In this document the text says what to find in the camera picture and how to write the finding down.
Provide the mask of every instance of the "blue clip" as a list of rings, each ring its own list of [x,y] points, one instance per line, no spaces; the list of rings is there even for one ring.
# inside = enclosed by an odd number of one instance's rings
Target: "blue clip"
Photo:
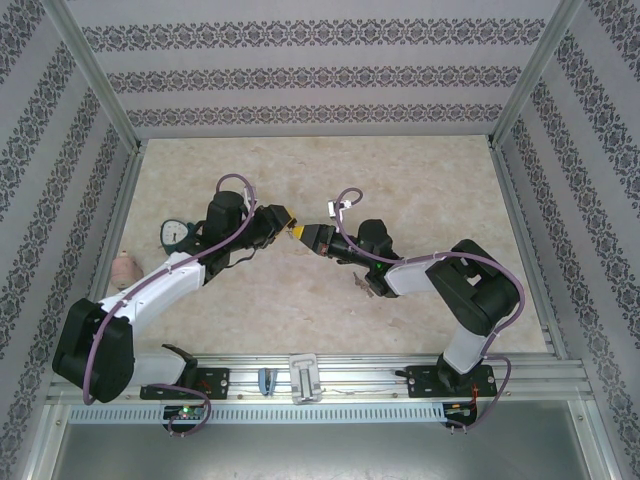
[[[261,368],[258,371],[258,384],[260,386],[260,393],[265,397],[273,395],[276,390],[276,377],[278,370],[271,368]]]

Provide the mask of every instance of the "black mounting plate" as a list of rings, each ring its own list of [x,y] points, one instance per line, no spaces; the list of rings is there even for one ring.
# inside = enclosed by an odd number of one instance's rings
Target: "black mounting plate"
[[[198,368],[194,390],[206,393],[209,400],[226,400],[229,392],[228,368]],[[141,387],[142,400],[198,400],[200,397],[189,393],[176,392],[155,387]]]
[[[498,393],[493,368],[489,365],[477,366],[467,385],[456,393],[449,391],[438,379],[438,367],[435,365],[408,366],[406,375],[409,398],[471,398],[473,385],[478,388],[478,397],[495,397]]]

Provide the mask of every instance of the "patterned wallpaper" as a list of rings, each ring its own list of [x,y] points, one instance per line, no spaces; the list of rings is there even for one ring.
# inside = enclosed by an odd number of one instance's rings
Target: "patterned wallpaper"
[[[557,3],[69,5],[146,138],[489,133]]]
[[[578,11],[502,145],[570,354],[640,478],[638,2]]]
[[[128,152],[40,3],[0,0],[0,479],[24,467],[66,311],[89,294]]]

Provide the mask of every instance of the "speckled floor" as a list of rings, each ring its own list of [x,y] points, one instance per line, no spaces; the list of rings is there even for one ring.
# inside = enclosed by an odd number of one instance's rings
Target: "speckled floor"
[[[153,270],[166,259],[161,223],[204,219],[218,178],[229,172],[248,177],[260,203],[292,209],[298,224],[330,223],[327,200],[358,186],[365,198],[346,212],[349,232],[367,218],[382,218],[394,250],[408,257],[472,238],[526,280],[480,136],[152,140],[121,249],[145,272]],[[225,187],[241,191],[236,180]],[[355,284],[354,272],[365,273],[282,235],[252,261],[174,304],[141,341],[173,343],[192,353],[410,354],[446,347],[456,320],[437,293],[370,298]],[[546,351],[528,300],[492,350]]]

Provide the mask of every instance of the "small beige object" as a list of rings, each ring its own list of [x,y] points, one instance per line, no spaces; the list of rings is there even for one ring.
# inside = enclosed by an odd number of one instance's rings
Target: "small beige object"
[[[142,277],[142,269],[125,250],[111,262],[111,284],[118,290],[129,288]]]

